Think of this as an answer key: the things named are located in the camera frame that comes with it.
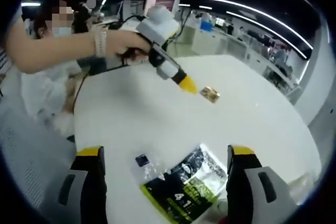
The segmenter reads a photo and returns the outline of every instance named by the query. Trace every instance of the blue object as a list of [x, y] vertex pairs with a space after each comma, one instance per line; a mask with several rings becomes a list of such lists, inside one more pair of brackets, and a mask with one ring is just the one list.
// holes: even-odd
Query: blue object
[[212, 24], [210, 22], [202, 21], [201, 30], [203, 31], [212, 31]]

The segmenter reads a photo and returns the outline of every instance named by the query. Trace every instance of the white watch strap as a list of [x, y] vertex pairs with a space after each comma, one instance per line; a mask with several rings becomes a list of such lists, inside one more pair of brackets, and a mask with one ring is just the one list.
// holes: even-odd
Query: white watch strap
[[106, 36], [107, 34], [105, 31], [97, 31], [94, 36], [97, 57], [106, 56]]

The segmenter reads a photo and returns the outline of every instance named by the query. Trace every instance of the white table surface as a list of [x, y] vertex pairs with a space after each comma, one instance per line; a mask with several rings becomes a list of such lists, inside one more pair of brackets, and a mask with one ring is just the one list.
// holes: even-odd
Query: white table surface
[[267, 80], [231, 56], [177, 61], [200, 89], [221, 94], [216, 104], [160, 79], [147, 64], [89, 77], [78, 95], [76, 143], [78, 150], [105, 147], [110, 223], [168, 223], [131, 173], [147, 146], [172, 168], [199, 143], [225, 165], [227, 145], [245, 145], [287, 182], [306, 172], [317, 177], [321, 162], [308, 128]]

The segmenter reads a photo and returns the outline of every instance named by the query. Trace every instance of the white round table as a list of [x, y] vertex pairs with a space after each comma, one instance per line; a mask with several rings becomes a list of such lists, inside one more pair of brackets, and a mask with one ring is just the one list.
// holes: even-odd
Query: white round table
[[177, 62], [199, 89], [210, 86], [221, 94], [217, 103], [160, 79], [149, 64], [89, 77], [78, 95], [77, 148], [105, 148], [110, 223], [168, 223], [131, 172], [135, 153], [148, 147], [172, 168], [199, 143], [224, 165], [227, 145], [245, 145], [286, 182], [306, 172], [318, 176], [321, 162], [307, 126], [267, 80], [231, 56]]

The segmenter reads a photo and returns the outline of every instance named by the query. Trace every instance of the face mask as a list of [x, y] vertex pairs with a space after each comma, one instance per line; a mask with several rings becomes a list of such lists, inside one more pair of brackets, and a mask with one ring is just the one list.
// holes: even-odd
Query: face mask
[[53, 27], [52, 33], [56, 38], [70, 35], [72, 30], [71, 27]]

